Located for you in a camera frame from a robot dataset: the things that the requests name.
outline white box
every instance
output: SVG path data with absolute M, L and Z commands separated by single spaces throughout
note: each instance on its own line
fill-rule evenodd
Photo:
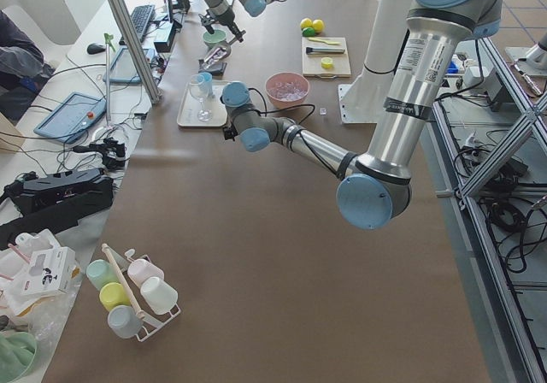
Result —
M 75 265 L 74 251 L 67 247 L 33 252 L 21 294 L 44 298 L 66 293 Z

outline keyboard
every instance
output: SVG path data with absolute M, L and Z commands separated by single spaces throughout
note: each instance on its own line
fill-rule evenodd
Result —
M 131 21 L 135 26 L 137 32 L 137 38 L 142 43 L 146 37 L 146 31 L 150 25 L 151 20 L 154 18 L 154 4 L 139 5 L 135 7 L 131 13 Z M 120 45 L 125 45 L 123 37 L 120 38 Z

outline black strap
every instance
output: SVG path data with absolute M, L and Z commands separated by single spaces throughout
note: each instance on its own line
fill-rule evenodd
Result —
M 342 162 L 338 166 L 338 170 L 336 171 L 336 177 L 339 180 L 343 180 L 345 178 L 345 171 L 349 167 L 351 161 L 357 156 L 355 152 L 348 151 L 344 155 L 344 158 L 342 159 Z

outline cutting board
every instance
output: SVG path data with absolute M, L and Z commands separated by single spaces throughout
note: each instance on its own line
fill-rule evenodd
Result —
M 309 39 L 302 37 L 302 74 L 304 77 L 321 77 L 321 78 L 337 78 L 337 77 L 350 77 L 350 57 L 348 56 L 348 47 L 345 43 L 344 37 L 319 37 L 329 41 L 338 41 L 340 45 L 327 45 L 325 43 L 318 43 L 316 41 L 310 41 Z M 306 54 L 306 47 L 315 48 L 343 48 L 344 54 Z M 321 66 L 321 58 L 324 56 L 330 56 L 332 58 L 334 66 L 329 69 L 324 69 Z

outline pink cup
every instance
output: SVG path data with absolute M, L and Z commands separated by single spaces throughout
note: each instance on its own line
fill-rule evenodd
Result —
M 138 288 L 140 288 L 140 286 L 152 276 L 162 280 L 164 278 L 164 274 L 161 269 L 159 269 L 154 263 L 143 258 L 135 259 L 131 262 L 129 268 L 127 269 L 127 275 Z

